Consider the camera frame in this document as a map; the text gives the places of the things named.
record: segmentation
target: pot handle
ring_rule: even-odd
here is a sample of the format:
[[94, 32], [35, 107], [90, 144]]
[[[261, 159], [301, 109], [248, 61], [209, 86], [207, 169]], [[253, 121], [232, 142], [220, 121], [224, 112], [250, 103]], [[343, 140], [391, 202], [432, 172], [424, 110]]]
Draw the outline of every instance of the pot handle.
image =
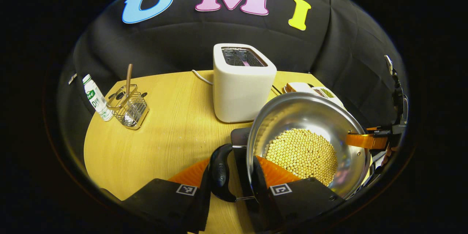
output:
[[227, 202], [236, 202], [236, 197], [229, 191], [229, 167], [227, 156], [233, 150], [232, 144], [224, 144], [214, 150], [208, 164], [212, 193]]

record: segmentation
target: white toaster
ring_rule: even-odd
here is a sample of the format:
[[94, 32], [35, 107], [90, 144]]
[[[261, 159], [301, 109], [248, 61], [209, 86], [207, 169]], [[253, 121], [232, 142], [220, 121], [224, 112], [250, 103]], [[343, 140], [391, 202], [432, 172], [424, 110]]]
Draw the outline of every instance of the white toaster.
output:
[[216, 44], [213, 48], [214, 112], [222, 122], [255, 119], [266, 104], [276, 67], [266, 56], [244, 44]]

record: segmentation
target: yellow letter i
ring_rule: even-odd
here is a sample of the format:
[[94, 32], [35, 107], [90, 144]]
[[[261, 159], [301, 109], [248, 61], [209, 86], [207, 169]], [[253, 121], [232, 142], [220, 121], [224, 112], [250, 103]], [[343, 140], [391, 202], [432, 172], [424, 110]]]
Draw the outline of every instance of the yellow letter i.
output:
[[304, 31], [306, 30], [307, 11], [312, 7], [304, 0], [294, 0], [294, 2], [296, 2], [296, 9], [292, 18], [288, 20], [288, 23], [290, 26]]

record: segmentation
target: metal basket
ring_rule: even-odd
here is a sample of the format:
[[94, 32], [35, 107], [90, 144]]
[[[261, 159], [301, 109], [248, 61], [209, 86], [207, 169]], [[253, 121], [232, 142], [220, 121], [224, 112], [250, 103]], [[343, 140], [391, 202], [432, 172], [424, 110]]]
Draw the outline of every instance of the metal basket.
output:
[[107, 108], [112, 110], [112, 114], [126, 128], [136, 130], [141, 127], [141, 123], [149, 111], [145, 99], [141, 93], [137, 92], [137, 85], [130, 84], [130, 93], [125, 94], [127, 86], [122, 86], [107, 102]]

